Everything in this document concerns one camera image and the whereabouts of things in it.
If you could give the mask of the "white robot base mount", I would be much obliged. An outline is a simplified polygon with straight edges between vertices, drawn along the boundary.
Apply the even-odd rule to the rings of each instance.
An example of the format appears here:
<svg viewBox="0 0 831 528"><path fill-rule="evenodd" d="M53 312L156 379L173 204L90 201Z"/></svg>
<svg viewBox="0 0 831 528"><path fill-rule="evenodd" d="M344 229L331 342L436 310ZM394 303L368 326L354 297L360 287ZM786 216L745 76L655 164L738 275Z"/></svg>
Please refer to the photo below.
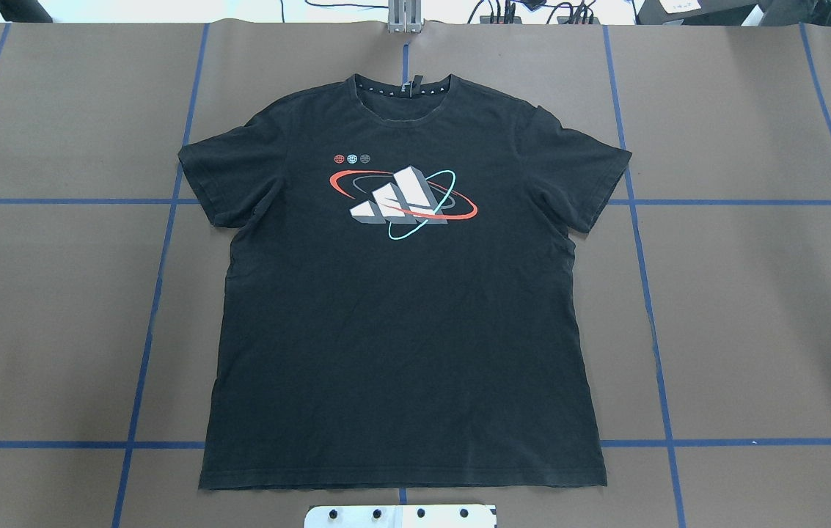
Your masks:
<svg viewBox="0 0 831 528"><path fill-rule="evenodd" d="M497 509L482 504L321 505L304 527L498 527Z"/></svg>

